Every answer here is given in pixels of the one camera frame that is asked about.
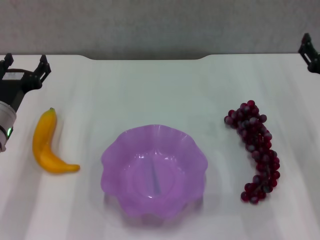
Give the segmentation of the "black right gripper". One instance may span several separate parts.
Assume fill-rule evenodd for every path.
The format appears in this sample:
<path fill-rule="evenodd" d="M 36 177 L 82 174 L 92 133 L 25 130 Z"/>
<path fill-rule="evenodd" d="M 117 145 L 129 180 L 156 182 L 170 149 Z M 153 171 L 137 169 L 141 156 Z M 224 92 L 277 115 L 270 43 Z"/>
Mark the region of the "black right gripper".
<path fill-rule="evenodd" d="M 298 53 L 308 65 L 308 71 L 320 75 L 320 53 L 314 48 L 309 33 L 303 35 Z"/>

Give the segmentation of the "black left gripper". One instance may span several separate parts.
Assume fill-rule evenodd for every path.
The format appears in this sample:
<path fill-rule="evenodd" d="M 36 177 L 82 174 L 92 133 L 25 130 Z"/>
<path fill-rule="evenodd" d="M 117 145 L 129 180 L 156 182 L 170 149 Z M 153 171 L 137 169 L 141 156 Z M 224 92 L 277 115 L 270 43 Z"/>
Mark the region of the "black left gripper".
<path fill-rule="evenodd" d="M 33 90 L 42 87 L 42 83 L 51 73 L 51 67 L 46 55 L 42 55 L 37 68 L 31 72 L 22 69 L 10 69 L 8 74 L 22 74 L 21 79 L 3 79 L 14 59 L 11 53 L 7 53 L 0 60 L 0 102 L 9 105 L 15 112 L 18 111 L 24 96 Z"/>

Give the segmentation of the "yellow banana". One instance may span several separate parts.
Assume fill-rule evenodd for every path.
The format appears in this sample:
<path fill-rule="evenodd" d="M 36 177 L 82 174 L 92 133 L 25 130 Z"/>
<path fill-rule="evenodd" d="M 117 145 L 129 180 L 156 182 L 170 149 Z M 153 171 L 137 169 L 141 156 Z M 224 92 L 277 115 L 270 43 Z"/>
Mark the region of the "yellow banana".
<path fill-rule="evenodd" d="M 75 173 L 80 170 L 78 164 L 68 164 L 52 151 L 52 140 L 57 126 L 57 114 L 54 108 L 45 111 L 39 118 L 32 139 L 32 152 L 36 162 L 51 174 Z"/>

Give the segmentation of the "dark red grape bunch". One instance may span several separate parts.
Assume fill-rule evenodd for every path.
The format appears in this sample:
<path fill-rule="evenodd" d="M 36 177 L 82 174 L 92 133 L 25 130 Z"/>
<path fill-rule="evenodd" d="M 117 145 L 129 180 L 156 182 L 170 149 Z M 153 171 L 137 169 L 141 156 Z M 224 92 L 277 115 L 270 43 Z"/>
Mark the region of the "dark red grape bunch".
<path fill-rule="evenodd" d="M 272 149 L 273 136 L 265 126 L 267 116 L 260 113 L 254 100 L 249 100 L 241 103 L 238 109 L 229 110 L 223 120 L 228 128 L 236 130 L 255 164 L 255 175 L 244 185 L 240 198 L 245 203 L 257 205 L 277 187 L 281 176 L 280 159 Z"/>

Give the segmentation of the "purple wavy-edged plastic plate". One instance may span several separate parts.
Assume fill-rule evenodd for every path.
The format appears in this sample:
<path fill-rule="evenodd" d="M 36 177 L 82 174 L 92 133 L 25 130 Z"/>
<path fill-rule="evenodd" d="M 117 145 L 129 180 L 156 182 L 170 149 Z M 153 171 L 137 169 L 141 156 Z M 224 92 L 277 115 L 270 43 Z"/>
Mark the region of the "purple wavy-edged plastic plate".
<path fill-rule="evenodd" d="M 205 191 L 206 156 L 190 135 L 169 126 L 122 132 L 101 163 L 101 189 L 129 217 L 174 218 Z"/>

